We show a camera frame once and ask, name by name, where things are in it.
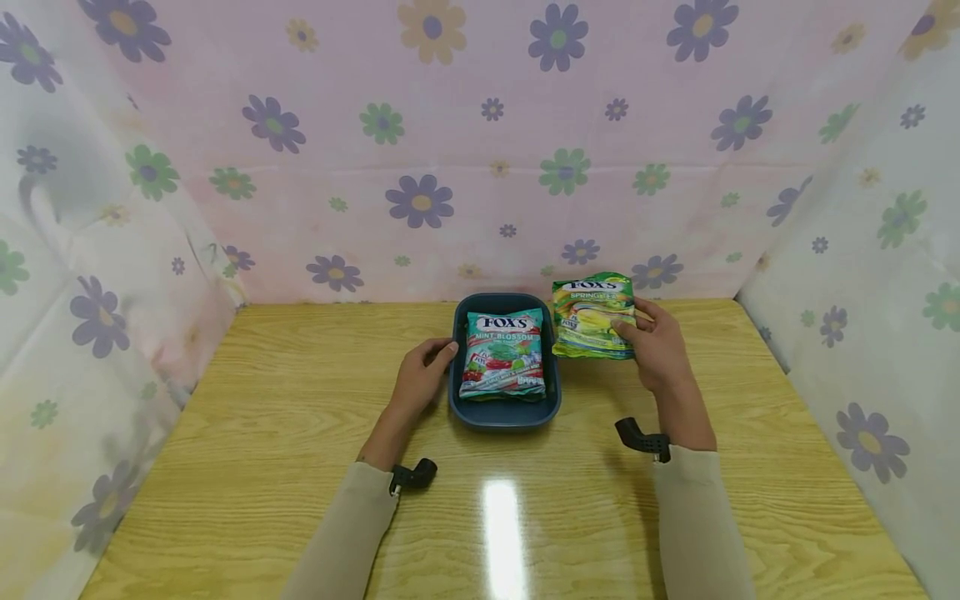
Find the person's left hand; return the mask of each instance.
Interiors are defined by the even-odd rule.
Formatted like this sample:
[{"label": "person's left hand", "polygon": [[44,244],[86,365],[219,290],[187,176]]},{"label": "person's left hand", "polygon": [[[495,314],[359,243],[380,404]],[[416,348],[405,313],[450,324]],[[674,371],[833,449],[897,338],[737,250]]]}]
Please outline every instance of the person's left hand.
[{"label": "person's left hand", "polygon": [[444,370],[457,355],[457,347],[450,338],[433,338],[407,352],[396,374],[390,407],[418,417],[440,389]]}]

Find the green candy bag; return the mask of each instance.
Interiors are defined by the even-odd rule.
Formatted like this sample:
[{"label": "green candy bag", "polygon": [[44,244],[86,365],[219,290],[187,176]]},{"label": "green candy bag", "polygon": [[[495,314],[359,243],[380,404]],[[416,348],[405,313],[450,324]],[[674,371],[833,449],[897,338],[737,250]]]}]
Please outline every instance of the green candy bag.
[{"label": "green candy bag", "polygon": [[553,319],[557,342],[553,353],[563,358],[634,357],[634,349],[613,330],[611,320],[634,321],[634,286],[620,273],[598,273],[583,279],[553,282]]}]

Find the person's right hand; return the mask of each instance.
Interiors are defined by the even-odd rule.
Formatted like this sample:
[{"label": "person's right hand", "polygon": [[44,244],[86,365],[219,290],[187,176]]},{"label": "person's right hand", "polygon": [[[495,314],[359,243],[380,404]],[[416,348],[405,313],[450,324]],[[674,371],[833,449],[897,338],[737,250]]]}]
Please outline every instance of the person's right hand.
[{"label": "person's right hand", "polygon": [[696,383],[686,356],[680,324],[663,308],[642,298],[634,298],[637,309],[653,321],[636,315],[635,323],[614,321],[613,329],[634,347],[640,383],[655,395]]}]

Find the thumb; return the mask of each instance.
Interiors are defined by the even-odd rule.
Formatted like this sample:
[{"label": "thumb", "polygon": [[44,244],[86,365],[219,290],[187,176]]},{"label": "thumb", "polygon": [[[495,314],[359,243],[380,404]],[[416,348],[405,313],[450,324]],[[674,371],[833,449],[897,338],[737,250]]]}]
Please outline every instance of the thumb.
[{"label": "thumb", "polygon": [[444,374],[444,369],[450,364],[450,361],[453,360],[453,357],[457,355],[457,348],[460,345],[456,342],[450,342],[444,349],[437,352],[436,358],[433,359],[433,362],[427,367],[427,370],[436,374],[437,376]]},{"label": "thumb", "polygon": [[613,330],[616,331],[617,335],[630,342],[632,345],[636,346],[640,343],[640,336],[643,335],[643,332],[633,325],[627,323],[626,321],[620,321],[619,319],[614,319],[611,321],[611,325],[613,326]]}]

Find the fox's spring tea candy bag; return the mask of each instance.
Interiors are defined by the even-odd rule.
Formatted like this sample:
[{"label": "fox's spring tea candy bag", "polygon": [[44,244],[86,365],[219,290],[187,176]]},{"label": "fox's spring tea candy bag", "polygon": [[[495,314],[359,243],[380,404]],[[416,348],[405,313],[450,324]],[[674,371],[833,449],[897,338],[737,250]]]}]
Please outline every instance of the fox's spring tea candy bag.
[{"label": "fox's spring tea candy bag", "polygon": [[616,334],[611,320],[634,321],[634,286],[620,273],[598,273],[553,282],[557,343],[553,353],[565,358],[634,357],[634,349]]},{"label": "fox's spring tea candy bag", "polygon": [[546,391],[540,351],[543,314],[538,309],[509,315],[467,313],[467,321],[467,364],[460,397],[542,399]]}]

